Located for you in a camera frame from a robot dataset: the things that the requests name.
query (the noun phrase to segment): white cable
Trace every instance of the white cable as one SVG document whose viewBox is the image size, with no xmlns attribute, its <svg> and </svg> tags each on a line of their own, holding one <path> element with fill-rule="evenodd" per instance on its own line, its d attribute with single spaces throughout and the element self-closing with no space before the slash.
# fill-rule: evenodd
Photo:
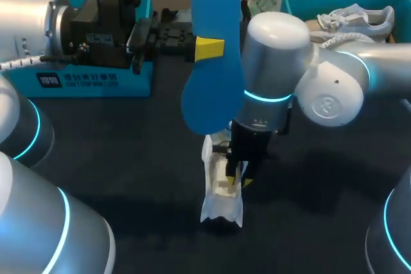
<svg viewBox="0 0 411 274">
<path fill-rule="evenodd" d="M 41 56 L 35 56 L 0 63 L 0 71 L 22 69 L 24 67 L 31 67 L 33 65 L 41 64 L 42 62 L 40 61 L 40 57 Z"/>
<path fill-rule="evenodd" d="M 339 35 L 337 37 L 333 37 L 332 39 L 329 39 L 328 41 L 325 41 L 320 45 L 321 48 L 329 48 L 330 46 L 333 46 L 338 43 L 342 43 L 345 41 L 351 41 L 351 40 L 362 40 L 366 42 L 372 42 L 374 43 L 375 41 L 367 37 L 366 35 L 363 35 L 362 33 L 356 33 L 356 32 L 349 32 L 345 33 L 343 35 Z"/>
</svg>

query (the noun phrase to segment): robot logo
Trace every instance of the robot logo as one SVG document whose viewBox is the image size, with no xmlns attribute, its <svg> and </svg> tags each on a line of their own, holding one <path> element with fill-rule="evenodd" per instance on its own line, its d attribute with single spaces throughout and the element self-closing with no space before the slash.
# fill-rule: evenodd
<svg viewBox="0 0 411 274">
<path fill-rule="evenodd" d="M 321 118 L 332 119 L 338 117 L 341 111 L 340 102 L 333 96 L 319 96 L 314 99 L 313 111 Z"/>
</svg>

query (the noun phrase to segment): blue bin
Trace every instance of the blue bin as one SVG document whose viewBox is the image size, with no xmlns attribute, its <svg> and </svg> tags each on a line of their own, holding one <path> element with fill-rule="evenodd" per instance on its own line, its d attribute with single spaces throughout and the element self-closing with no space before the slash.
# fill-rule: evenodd
<svg viewBox="0 0 411 274">
<path fill-rule="evenodd" d="M 392 6 L 396 14 L 394 40 L 397 43 L 411 42 L 411 0 L 283 0 L 281 11 L 308 21 L 316 19 L 317 14 L 328 14 L 355 3 L 367 10 Z"/>
</svg>

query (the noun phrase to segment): black tablecloth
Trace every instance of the black tablecloth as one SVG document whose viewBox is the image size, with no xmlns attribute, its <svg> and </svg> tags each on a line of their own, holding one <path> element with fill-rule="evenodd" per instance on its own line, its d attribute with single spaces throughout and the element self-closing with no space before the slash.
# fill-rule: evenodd
<svg viewBox="0 0 411 274">
<path fill-rule="evenodd" d="M 243 228 L 205 228 L 204 137 L 180 112 L 190 70 L 162 57 L 150 98 L 34 100 L 56 137 L 35 170 L 110 223 L 114 273 L 367 273 L 367 226 L 411 162 L 411 114 L 369 100 L 329 129 L 295 106 L 290 135 L 270 146 L 281 162 L 244 190 Z"/>
</svg>

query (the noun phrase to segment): white sneaker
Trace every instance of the white sneaker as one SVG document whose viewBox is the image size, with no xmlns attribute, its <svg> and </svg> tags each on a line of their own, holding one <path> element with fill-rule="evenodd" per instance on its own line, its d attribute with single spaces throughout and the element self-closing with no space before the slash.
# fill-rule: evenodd
<svg viewBox="0 0 411 274">
<path fill-rule="evenodd" d="M 229 140 L 226 132 L 206 135 L 202 149 L 205 169 L 205 198 L 200 221 L 206 218 L 225 218 L 243 226 L 243 199 L 241 197 L 241 172 L 238 168 L 234 184 L 225 176 L 227 159 L 219 153 L 213 153 L 214 144 L 223 144 Z"/>
<path fill-rule="evenodd" d="M 323 43 L 344 33 L 361 33 L 376 42 L 385 41 L 394 27 L 394 9 L 365 10 L 358 4 L 318 15 L 307 21 L 311 41 Z"/>
</svg>

